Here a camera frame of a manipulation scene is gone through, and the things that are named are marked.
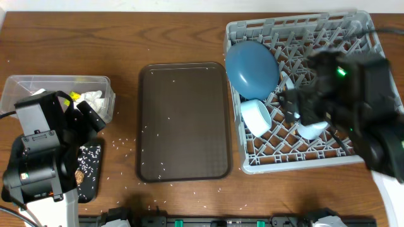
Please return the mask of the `white paper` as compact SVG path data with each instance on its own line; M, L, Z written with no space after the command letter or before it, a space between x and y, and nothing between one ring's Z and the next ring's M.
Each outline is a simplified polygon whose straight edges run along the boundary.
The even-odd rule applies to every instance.
M82 93L80 97L74 101L74 108L77 109L78 104L81 102L87 102L99 115L105 114L107 111L107 107L105 106L107 102L105 98L102 98L101 90Z

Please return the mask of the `light blue plastic cup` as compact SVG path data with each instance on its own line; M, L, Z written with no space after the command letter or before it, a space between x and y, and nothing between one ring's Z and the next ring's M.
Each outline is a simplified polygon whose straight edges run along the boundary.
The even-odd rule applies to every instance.
M300 124L297 128L297 132L304 139L313 140L317 139L327 127L328 127L327 122L318 122L311 125Z

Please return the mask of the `yellow green snack wrapper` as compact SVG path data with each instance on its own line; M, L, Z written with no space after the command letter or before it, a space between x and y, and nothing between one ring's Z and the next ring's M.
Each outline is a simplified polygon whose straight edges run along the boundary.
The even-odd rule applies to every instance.
M81 95L80 95L79 93L76 93L76 92L74 92L74 91L71 91L71 92L69 93L69 96L71 97L71 99L72 99L74 102L77 102L77 100L80 99L80 97L81 97ZM69 100L65 100L65 101L64 101L64 104L65 104L66 106L68 106L68 105L70 104Z

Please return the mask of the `light blue plastic knife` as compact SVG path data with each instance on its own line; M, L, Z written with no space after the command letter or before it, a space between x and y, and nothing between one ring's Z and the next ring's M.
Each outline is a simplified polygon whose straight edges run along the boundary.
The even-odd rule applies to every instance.
M295 88L294 83L292 82L289 75L285 71L282 71L280 73L280 79L281 79L280 91L287 91Z

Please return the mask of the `light blue rice bowl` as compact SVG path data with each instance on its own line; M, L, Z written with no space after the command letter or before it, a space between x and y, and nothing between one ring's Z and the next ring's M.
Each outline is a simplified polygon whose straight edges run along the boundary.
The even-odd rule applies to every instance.
M254 99L241 103L242 118L250 130L256 136L261 137L271 129L271 117L268 109L260 100Z

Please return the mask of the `brown food scrap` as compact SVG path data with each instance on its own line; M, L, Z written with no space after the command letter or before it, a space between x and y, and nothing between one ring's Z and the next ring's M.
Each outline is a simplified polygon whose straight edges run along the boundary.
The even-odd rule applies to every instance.
M85 174L81 170L76 170L75 173L76 184L80 185L83 183Z

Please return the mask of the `dark blue plate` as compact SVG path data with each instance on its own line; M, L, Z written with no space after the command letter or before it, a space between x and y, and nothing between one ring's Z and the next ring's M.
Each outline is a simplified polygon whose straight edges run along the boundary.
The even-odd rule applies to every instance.
M228 79L248 100L265 100L278 85L278 63L263 44L243 41L229 48L225 58Z

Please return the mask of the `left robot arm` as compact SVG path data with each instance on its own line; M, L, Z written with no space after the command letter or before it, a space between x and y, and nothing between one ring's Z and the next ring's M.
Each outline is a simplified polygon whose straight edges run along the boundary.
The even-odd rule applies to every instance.
M79 148L106 123L86 102L44 91L15 103L23 134L11 147L1 198L18 206L29 226L79 226L76 171Z

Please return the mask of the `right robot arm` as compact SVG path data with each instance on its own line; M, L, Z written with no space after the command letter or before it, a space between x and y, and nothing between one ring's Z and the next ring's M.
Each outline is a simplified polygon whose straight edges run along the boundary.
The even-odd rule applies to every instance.
M327 122L346 134L371 172L390 226L403 226L403 112L393 90L389 60L381 54L310 55L311 84L279 94L287 122Z

